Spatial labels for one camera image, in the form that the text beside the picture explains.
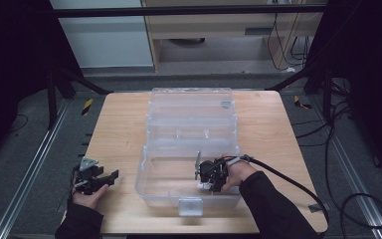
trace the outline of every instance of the aluminum rail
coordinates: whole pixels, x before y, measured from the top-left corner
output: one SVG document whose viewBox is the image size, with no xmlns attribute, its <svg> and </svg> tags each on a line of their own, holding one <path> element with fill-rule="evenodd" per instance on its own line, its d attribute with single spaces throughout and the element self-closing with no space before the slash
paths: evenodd
<svg viewBox="0 0 382 239">
<path fill-rule="evenodd" d="M 309 100 L 312 102 L 313 107 L 318 114 L 318 116 L 325 122 L 325 119 L 321 113 L 321 107 L 319 99 L 316 96 L 309 96 Z M 337 133 L 331 139 L 331 146 L 334 149 L 334 153 L 337 161 L 339 162 L 340 168 L 346 177 L 346 180 L 353 193 L 367 193 L 368 189 L 365 182 L 362 180 L 361 176 L 352 164 L 349 156 L 347 155 L 344 146 L 342 145 Z M 361 208 L 365 219 L 372 226 L 382 225 L 382 214 L 378 209 L 378 206 L 371 198 L 358 197 L 358 205 Z M 372 233 L 377 239 L 382 239 L 382 229 L 372 229 Z"/>
<path fill-rule="evenodd" d="M 325 12 L 327 4 L 275 4 L 275 5 L 224 5 L 224 6 L 179 6 L 179 7 L 133 7 L 99 9 L 55 9 L 30 11 L 34 17 L 82 18 L 82 17 L 132 17 L 163 15 L 208 15 L 208 14 L 254 14 L 254 13 L 312 13 Z"/>
<path fill-rule="evenodd" d="M 69 101 L 63 101 L 59 112 L 59 118 L 55 126 L 47 131 L 41 145 L 39 146 L 39 149 L 36 152 L 35 157 L 33 158 L 29 168 L 27 169 L 26 174 L 24 175 L 23 180 L 20 183 L 20 186 L 17 189 L 17 192 L 12 198 L 4 215 L 0 219 L 0 239 L 5 239 L 9 235 L 10 230 L 14 225 L 14 222 L 17 219 L 17 216 L 40 171 L 40 168 L 42 167 L 42 164 L 45 161 L 46 155 L 48 154 L 49 149 L 51 148 L 51 145 L 55 140 L 55 137 L 62 125 L 62 122 L 64 121 L 69 105 Z"/>
</svg>

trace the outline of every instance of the black curtain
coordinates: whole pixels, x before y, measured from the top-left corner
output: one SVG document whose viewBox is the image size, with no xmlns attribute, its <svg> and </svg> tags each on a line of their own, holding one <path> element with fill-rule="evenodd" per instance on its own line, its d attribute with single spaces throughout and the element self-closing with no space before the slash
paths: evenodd
<svg viewBox="0 0 382 239">
<path fill-rule="evenodd" d="M 0 141 L 19 101 L 46 88 L 50 69 L 61 67 L 82 76 L 59 20 L 28 14 L 52 9 L 48 0 L 0 0 Z"/>
<path fill-rule="evenodd" d="M 346 7 L 323 15 L 308 59 L 319 55 L 332 77 L 349 81 L 355 118 L 382 166 L 382 1 L 329 1 L 337 2 Z M 310 75 L 308 93 L 322 87 L 324 69 Z"/>
</svg>

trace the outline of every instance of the floor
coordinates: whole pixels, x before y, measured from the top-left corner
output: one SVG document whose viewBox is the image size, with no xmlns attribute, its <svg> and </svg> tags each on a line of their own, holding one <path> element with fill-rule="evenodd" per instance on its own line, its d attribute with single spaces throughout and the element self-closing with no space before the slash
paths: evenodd
<svg viewBox="0 0 382 239">
<path fill-rule="evenodd" d="M 264 89 L 299 71 L 301 66 L 278 70 L 270 60 L 269 52 L 260 38 L 167 40 L 163 43 L 158 72 L 134 72 L 131 69 L 111 74 L 90 74 L 88 79 L 114 91 L 148 91 L 154 87 L 230 87 L 232 89 Z M 322 125 L 321 97 L 306 96 L 301 87 L 304 79 L 281 91 L 289 120 L 295 135 L 303 135 Z M 97 95 L 80 85 L 73 100 L 62 100 L 59 108 L 64 120 L 55 135 L 47 135 L 46 92 L 38 92 L 19 105 L 19 116 L 0 147 L 0 223 L 4 222 L 8 238 L 53 238 L 53 233 L 64 211 L 71 168 L 86 152 L 104 96 Z M 294 96 L 311 110 L 296 106 Z M 86 100 L 94 103 L 82 116 Z M 338 104 L 342 97 L 333 97 Z M 373 163 L 373 155 L 363 134 L 350 113 L 336 120 L 336 131 L 325 158 L 327 128 L 298 139 L 300 149 L 317 194 L 332 205 L 326 183 L 332 188 L 334 199 L 341 202 L 354 191 L 366 190 L 382 200 L 382 168 Z M 44 138 L 51 147 L 42 148 Z M 29 174 L 31 183 L 25 183 L 31 166 L 40 170 Z M 324 177 L 327 166 L 329 177 Z M 27 193 L 19 197 L 17 188 L 26 185 Z M 358 198 L 348 204 L 347 213 L 365 220 L 365 215 L 377 214 L 370 201 Z M 5 217 L 12 212 L 13 218 Z M 348 238 L 382 238 L 382 230 L 365 229 L 345 220 Z M 330 226 L 325 238 L 342 238 L 337 210 L 330 210 Z"/>
</svg>

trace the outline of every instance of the black sleeve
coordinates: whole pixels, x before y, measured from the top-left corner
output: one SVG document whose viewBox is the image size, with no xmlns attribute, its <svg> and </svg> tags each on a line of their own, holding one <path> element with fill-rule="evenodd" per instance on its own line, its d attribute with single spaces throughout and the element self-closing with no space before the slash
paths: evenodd
<svg viewBox="0 0 382 239">
<path fill-rule="evenodd" d="M 103 216 L 100 213 L 72 203 L 55 237 L 57 239 L 98 239 L 102 220 Z"/>
<path fill-rule="evenodd" d="M 240 185 L 262 238 L 319 238 L 296 206 L 279 193 L 261 171 L 253 173 Z"/>
</svg>

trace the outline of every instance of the person's arm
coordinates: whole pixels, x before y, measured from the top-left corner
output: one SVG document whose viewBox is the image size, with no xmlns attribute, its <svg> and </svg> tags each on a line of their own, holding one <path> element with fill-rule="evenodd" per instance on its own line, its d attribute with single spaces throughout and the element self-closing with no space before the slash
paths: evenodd
<svg viewBox="0 0 382 239">
<path fill-rule="evenodd" d="M 223 190 L 240 186 L 262 238 L 319 238 L 296 206 L 278 192 L 262 171 L 240 161 L 229 167 Z"/>
<path fill-rule="evenodd" d="M 107 191 L 108 185 L 101 187 L 93 195 L 75 192 L 66 217 L 55 233 L 57 239 L 98 239 L 103 215 L 96 211 L 98 200 Z"/>
</svg>

